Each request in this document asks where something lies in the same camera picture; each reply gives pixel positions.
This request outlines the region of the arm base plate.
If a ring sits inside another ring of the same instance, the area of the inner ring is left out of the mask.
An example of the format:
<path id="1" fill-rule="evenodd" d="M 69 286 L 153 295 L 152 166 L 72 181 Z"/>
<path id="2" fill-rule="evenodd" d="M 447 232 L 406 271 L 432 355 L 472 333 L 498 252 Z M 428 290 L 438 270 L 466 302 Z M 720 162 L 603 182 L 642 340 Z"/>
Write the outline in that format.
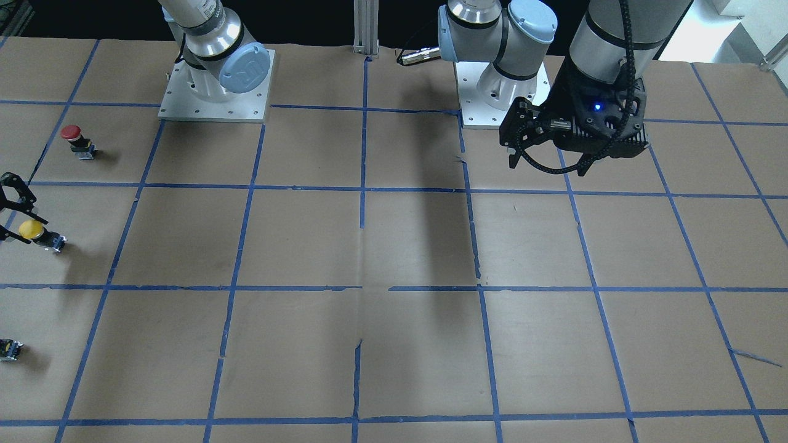
<path id="1" fill-rule="evenodd" d="M 517 97 L 540 106 L 548 98 L 550 81 L 544 64 L 537 76 L 525 81 L 505 78 L 490 63 L 454 64 L 462 125 L 468 129 L 496 130 Z"/>
<path id="2" fill-rule="evenodd" d="M 163 121 L 239 122 L 263 124 L 267 118 L 276 51 L 267 50 L 272 64 L 264 82 L 250 92 L 235 94 L 220 86 L 211 73 L 186 61 L 172 68 L 158 118 Z"/>

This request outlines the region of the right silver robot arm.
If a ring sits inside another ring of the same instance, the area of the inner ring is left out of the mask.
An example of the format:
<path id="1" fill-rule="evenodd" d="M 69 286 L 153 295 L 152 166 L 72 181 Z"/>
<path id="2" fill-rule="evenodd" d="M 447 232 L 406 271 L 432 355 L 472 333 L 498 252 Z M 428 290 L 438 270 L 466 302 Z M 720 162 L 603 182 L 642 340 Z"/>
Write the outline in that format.
<path id="1" fill-rule="evenodd" d="M 165 121 L 259 122 L 265 119 L 274 51 L 247 30 L 239 15 L 222 1 L 158 1 L 179 54 L 167 79 L 158 117 Z M 95 157 L 95 144 L 78 126 L 66 126 L 62 138 L 78 159 Z M 9 199 L 5 189 L 14 189 Z M 17 174 L 2 175 L 2 213 L 23 214 L 17 232 L 2 225 L 2 241 L 18 239 L 59 252 L 67 238 L 47 229 L 36 214 L 36 196 Z"/>

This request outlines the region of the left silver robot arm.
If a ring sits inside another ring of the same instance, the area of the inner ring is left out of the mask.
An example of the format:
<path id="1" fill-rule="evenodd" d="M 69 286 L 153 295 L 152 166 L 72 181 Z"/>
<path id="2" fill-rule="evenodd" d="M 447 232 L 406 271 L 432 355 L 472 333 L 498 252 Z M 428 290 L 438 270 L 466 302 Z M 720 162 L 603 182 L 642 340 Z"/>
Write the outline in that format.
<path id="1" fill-rule="evenodd" d="M 447 1 L 437 12 L 437 47 L 397 56 L 402 66 L 441 58 L 482 63 L 476 90 L 505 112 L 499 141 L 509 166 L 521 160 L 552 175 L 584 176 L 602 159 L 647 149 L 643 73 L 690 1 L 591 1 L 543 103 L 537 76 L 561 20 L 542 1 Z"/>

